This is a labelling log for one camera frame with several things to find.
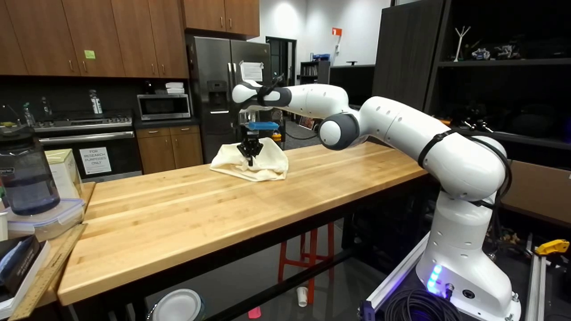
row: lower cabinet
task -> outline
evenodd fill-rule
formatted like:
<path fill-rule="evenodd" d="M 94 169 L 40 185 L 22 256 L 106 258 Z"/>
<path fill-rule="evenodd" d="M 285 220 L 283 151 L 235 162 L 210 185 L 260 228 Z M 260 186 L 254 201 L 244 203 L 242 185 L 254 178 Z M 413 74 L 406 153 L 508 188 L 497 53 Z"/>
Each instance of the lower cabinet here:
<path fill-rule="evenodd" d="M 197 124 L 140 128 L 138 144 L 144 172 L 202 163 L 201 128 Z"/>

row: oven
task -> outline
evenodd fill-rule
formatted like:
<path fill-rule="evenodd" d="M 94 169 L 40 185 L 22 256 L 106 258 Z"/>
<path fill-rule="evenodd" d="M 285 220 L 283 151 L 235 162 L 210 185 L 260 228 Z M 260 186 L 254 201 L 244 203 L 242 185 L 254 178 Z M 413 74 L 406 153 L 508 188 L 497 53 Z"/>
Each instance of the oven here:
<path fill-rule="evenodd" d="M 131 117 L 62 119 L 38 122 L 44 149 L 70 147 L 85 181 L 142 174 Z"/>

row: black countertop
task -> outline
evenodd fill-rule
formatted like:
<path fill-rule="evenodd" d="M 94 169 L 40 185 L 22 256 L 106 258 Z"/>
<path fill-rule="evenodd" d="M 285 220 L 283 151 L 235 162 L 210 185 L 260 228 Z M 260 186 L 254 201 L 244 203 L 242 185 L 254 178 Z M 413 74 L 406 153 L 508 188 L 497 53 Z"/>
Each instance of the black countertop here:
<path fill-rule="evenodd" d="M 188 119 L 158 119 L 158 121 L 142 121 L 136 119 L 135 128 L 160 128 L 160 126 L 188 126 L 188 124 L 201 124 L 201 119 L 188 117 Z"/>

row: butcher block countertop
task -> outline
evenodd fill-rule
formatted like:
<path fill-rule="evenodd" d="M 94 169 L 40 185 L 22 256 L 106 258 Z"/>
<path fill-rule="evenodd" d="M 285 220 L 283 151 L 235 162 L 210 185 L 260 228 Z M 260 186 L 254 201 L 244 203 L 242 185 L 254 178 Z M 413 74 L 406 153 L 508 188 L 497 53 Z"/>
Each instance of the butcher block countertop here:
<path fill-rule="evenodd" d="M 286 151 L 281 181 L 249 181 L 194 165 L 97 183 L 60 285 L 72 304 L 261 233 L 376 194 L 426 170 L 399 149 Z"/>

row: upper cabinet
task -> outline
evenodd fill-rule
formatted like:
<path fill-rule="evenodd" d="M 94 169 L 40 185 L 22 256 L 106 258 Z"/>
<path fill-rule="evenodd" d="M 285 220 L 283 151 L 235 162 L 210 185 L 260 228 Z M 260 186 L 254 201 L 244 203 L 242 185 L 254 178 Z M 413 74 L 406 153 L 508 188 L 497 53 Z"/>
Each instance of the upper cabinet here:
<path fill-rule="evenodd" d="M 83 72 L 92 76 L 124 74 L 111 0 L 63 0 L 63 3 Z"/>
<path fill-rule="evenodd" d="M 165 78 L 188 76 L 188 55 L 181 0 L 149 0 L 158 71 Z"/>
<path fill-rule="evenodd" d="M 185 0 L 188 28 L 260 35 L 260 0 Z"/>
<path fill-rule="evenodd" d="M 6 1 L 0 1 L 0 72 L 22 74 L 26 72 L 24 56 L 17 40 L 17 31 L 8 14 Z"/>
<path fill-rule="evenodd" d="M 8 47 L 8 55 L 22 51 L 28 65 L 24 74 L 79 74 L 62 0 L 6 0 L 6 8 L 20 44 Z"/>
<path fill-rule="evenodd" d="M 186 78 L 181 0 L 0 0 L 0 74 Z"/>

